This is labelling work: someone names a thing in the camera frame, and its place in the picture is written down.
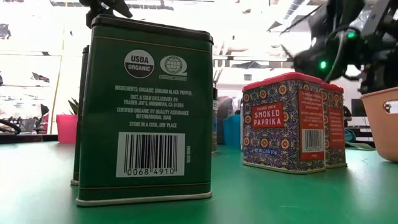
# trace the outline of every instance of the barcode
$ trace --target barcode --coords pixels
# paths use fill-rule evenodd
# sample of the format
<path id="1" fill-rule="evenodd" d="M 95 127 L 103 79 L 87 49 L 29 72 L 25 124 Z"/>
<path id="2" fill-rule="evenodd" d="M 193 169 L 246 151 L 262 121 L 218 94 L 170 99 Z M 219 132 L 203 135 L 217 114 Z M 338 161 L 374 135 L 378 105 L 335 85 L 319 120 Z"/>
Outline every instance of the barcode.
<path id="1" fill-rule="evenodd" d="M 119 133 L 116 177 L 184 175 L 185 134 Z"/>
<path id="2" fill-rule="evenodd" d="M 323 152 L 325 136 L 323 130 L 303 129 L 302 148 L 303 152 Z"/>

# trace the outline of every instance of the potted plant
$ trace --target potted plant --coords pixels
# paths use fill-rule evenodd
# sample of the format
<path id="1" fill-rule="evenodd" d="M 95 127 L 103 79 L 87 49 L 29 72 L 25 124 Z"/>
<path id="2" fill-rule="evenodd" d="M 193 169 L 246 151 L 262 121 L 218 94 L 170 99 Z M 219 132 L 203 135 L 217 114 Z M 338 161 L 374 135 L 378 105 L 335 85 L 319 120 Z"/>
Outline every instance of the potted plant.
<path id="1" fill-rule="evenodd" d="M 71 110 L 70 114 L 57 115 L 58 141 L 65 144 L 76 143 L 77 112 L 79 102 L 68 100 Z"/>

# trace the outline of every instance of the certification logo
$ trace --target certification logo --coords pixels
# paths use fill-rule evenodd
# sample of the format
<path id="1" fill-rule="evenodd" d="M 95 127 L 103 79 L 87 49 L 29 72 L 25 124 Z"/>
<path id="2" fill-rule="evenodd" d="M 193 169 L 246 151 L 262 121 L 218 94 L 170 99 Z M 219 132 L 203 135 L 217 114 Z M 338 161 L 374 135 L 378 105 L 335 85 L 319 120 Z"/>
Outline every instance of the certification logo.
<path id="1" fill-rule="evenodd" d="M 187 62 L 175 55 L 164 57 L 160 61 L 160 67 L 168 75 L 160 75 L 160 79 L 187 81 Z"/>
<path id="2" fill-rule="evenodd" d="M 155 69 L 154 58 L 145 50 L 132 50 L 124 58 L 124 68 L 134 78 L 147 78 Z"/>

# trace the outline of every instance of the tin base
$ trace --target tin base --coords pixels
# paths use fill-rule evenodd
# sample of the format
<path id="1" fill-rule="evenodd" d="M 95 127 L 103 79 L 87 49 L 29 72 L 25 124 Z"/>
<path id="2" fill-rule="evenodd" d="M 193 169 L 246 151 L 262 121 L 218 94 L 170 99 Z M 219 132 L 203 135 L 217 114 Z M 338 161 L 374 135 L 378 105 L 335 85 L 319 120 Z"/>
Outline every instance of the tin base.
<path id="1" fill-rule="evenodd" d="M 213 191 L 209 191 L 204 194 L 195 195 L 173 195 L 173 196 L 159 196 L 159 197 L 139 197 L 139 198 L 121 198 L 121 199 L 110 199 L 110 200 L 80 200 L 76 198 L 76 204 L 82 207 L 94 207 L 103 205 L 122 205 L 127 203 L 144 203 L 144 202 L 167 202 L 173 200 L 193 200 L 193 199 L 204 199 L 210 198 L 213 195 Z"/>
<path id="2" fill-rule="evenodd" d="M 70 185 L 77 186 L 77 185 L 79 185 L 79 181 L 72 179 L 72 180 L 70 180 Z"/>
<path id="3" fill-rule="evenodd" d="M 243 165 L 258 167 L 258 168 L 262 168 L 262 169 L 269 169 L 269 170 L 278 171 L 278 172 L 284 172 L 287 174 L 313 174 L 316 172 L 323 172 L 326 170 L 326 168 L 316 169 L 316 170 L 307 170 L 307 171 L 287 170 L 287 169 L 280 169 L 280 168 L 269 167 L 269 166 L 262 166 L 262 165 L 258 165 L 258 164 L 252 164 L 249 162 L 243 162 Z"/>
<path id="4" fill-rule="evenodd" d="M 327 169 L 333 169 L 333 168 L 339 168 L 339 167 L 347 167 L 347 163 L 344 163 L 344 164 L 336 164 L 336 165 L 332 165 L 332 166 L 326 165 L 326 168 L 327 168 Z"/>

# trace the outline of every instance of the green leaves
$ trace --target green leaves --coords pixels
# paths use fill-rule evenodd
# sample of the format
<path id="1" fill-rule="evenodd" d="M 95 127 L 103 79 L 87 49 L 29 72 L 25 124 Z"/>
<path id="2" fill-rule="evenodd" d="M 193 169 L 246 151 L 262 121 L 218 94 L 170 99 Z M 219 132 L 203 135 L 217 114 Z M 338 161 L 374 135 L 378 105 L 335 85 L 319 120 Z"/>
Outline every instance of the green leaves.
<path id="1" fill-rule="evenodd" d="M 72 98 L 72 101 L 68 100 L 68 103 L 70 105 L 70 108 L 72 109 L 71 111 L 69 111 L 71 114 L 73 115 L 77 115 L 78 112 L 78 108 L 79 108 L 79 102 L 77 102 L 77 100 Z"/>

